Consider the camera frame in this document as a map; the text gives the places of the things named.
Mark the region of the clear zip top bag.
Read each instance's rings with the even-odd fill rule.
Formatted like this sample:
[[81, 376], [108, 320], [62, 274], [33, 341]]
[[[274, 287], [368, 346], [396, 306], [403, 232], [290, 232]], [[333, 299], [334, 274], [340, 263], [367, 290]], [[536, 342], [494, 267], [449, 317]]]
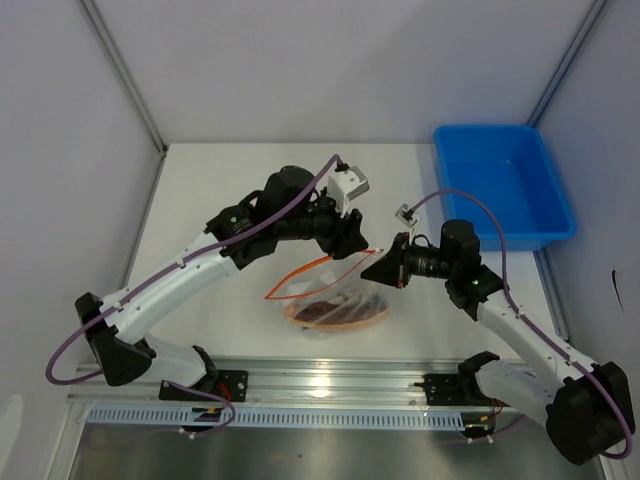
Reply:
[[[361, 272], [379, 260], [383, 254], [382, 248], [372, 248], [357, 252], [343, 260], [333, 260], [329, 256], [318, 258], [285, 275], [264, 299], [277, 303], [284, 317], [284, 309], [289, 305], [305, 306], [319, 301], [331, 303], [338, 295], [348, 292], [376, 292], [386, 299], [390, 312], [389, 302], [378, 284], [360, 278]], [[286, 319], [285, 321], [309, 340], [324, 340], [332, 336], [354, 333], [382, 322], [368, 328], [332, 333], [298, 327]]]

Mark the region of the toy meat slice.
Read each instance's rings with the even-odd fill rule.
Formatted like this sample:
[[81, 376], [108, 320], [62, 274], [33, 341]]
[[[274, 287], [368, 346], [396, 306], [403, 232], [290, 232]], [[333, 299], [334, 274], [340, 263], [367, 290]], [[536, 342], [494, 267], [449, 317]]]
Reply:
[[289, 305], [284, 309], [284, 317], [290, 324], [332, 333], [368, 328], [384, 320], [388, 313], [389, 306], [384, 311], [341, 309], [327, 301], [305, 306]]

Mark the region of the toy green onion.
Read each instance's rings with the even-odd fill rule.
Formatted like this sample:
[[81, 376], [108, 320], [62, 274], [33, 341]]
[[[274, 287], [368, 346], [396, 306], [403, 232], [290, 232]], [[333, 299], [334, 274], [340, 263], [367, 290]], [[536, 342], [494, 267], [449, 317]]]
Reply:
[[332, 304], [341, 309], [373, 309], [384, 311], [388, 308], [386, 299], [379, 293], [348, 292], [335, 297]]

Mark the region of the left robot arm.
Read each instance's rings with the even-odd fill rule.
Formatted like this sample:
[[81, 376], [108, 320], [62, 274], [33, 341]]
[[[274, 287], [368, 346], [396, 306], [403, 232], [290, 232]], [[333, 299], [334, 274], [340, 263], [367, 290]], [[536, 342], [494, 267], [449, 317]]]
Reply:
[[165, 316], [210, 284], [226, 279], [275, 252], [283, 241], [313, 240], [341, 260], [367, 248], [362, 215], [349, 204], [369, 182], [356, 167], [338, 163], [326, 187], [298, 166], [285, 166], [265, 186], [220, 211], [174, 259], [135, 286], [75, 302], [101, 375], [111, 387], [141, 377], [170, 382], [197, 400], [216, 390], [218, 371], [200, 346], [179, 347], [153, 337]]

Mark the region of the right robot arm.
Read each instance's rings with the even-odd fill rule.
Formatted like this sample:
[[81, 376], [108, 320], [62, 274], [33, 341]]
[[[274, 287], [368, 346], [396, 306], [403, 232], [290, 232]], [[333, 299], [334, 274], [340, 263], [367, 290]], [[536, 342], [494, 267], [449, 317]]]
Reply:
[[542, 426], [556, 450], [582, 465], [602, 455], [621, 460], [633, 449], [635, 419], [625, 372], [599, 364], [539, 326], [513, 298], [504, 275], [483, 264], [473, 225], [450, 220], [437, 247], [395, 236], [362, 279], [402, 289], [414, 276], [441, 279], [450, 301], [492, 331], [529, 366], [512, 368], [491, 352], [459, 366], [458, 395], [468, 403], [500, 400]]

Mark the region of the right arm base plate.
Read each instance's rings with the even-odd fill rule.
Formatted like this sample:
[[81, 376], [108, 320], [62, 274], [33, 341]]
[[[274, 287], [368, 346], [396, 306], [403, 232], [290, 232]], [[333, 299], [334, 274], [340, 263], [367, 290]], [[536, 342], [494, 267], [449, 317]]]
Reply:
[[490, 407], [494, 404], [480, 391], [475, 378], [469, 375], [429, 373], [413, 386], [424, 392], [429, 406]]

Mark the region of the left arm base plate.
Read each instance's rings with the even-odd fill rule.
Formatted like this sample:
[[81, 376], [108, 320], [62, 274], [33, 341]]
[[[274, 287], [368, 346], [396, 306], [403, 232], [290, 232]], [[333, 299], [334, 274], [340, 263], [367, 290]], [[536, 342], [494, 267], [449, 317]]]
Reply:
[[163, 401], [212, 401], [211, 395], [224, 398], [231, 403], [246, 401], [249, 372], [246, 370], [219, 370], [215, 380], [206, 377], [192, 386], [194, 393], [185, 388], [177, 388], [163, 381], [159, 389], [159, 399]]

